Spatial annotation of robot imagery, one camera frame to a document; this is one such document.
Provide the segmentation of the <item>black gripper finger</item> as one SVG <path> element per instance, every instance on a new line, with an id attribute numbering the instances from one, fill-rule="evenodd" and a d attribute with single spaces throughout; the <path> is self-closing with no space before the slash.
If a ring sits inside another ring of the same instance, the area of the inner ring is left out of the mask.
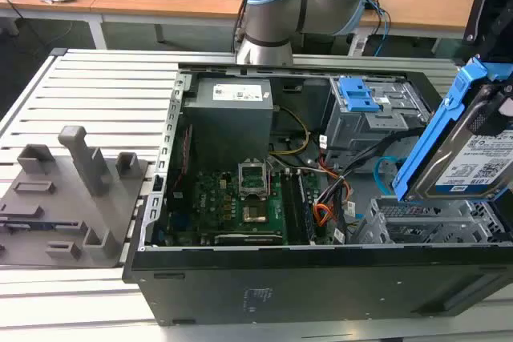
<path id="1" fill-rule="evenodd" d="M 473 135 L 497 136 L 512 122 L 512 85 L 483 88 L 468 120 Z"/>

